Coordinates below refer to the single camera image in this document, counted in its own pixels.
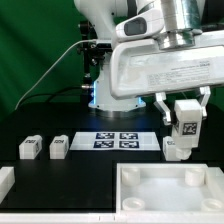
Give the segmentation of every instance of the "white block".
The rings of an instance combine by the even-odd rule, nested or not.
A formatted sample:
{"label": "white block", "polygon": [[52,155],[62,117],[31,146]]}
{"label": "white block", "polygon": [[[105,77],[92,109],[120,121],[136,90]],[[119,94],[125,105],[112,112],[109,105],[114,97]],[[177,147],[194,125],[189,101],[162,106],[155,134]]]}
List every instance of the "white block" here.
{"label": "white block", "polygon": [[50,159],[65,159],[68,148],[68,136],[56,136],[50,145]]}
{"label": "white block", "polygon": [[174,110],[178,120],[184,121],[201,121],[202,107],[197,100],[177,100]]}
{"label": "white block", "polygon": [[0,204],[15,183],[14,168],[2,167],[0,170]]}
{"label": "white block", "polygon": [[35,159],[42,149],[40,135],[27,137],[19,146],[20,159]]}
{"label": "white block", "polygon": [[166,161],[180,161],[176,156],[176,144],[170,136],[163,138],[163,153]]}

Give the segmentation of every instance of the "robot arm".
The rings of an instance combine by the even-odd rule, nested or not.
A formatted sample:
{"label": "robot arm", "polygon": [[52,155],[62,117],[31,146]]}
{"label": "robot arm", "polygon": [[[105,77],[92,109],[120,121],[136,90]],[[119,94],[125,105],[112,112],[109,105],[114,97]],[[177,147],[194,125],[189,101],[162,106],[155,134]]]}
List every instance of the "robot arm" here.
{"label": "robot arm", "polygon": [[125,0],[74,0],[74,2],[78,11],[91,22],[100,40],[111,40],[115,30],[113,19],[128,14]]}

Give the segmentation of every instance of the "black table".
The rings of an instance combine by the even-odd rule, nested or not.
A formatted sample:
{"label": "black table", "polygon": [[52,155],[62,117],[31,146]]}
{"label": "black table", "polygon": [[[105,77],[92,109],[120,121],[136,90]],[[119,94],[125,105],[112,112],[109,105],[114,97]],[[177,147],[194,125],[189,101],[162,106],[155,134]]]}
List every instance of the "black table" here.
{"label": "black table", "polygon": [[[224,168],[224,112],[208,105],[200,144],[188,161]],[[32,103],[13,112],[0,124],[0,168],[13,166],[16,183],[0,205],[0,212],[115,212],[117,163],[165,163],[162,152],[69,151],[65,160],[50,160],[55,136],[77,131],[149,132],[170,134],[153,105],[141,116],[108,119],[91,115],[79,103]],[[35,160],[19,159],[19,144],[32,135],[43,137]]]}

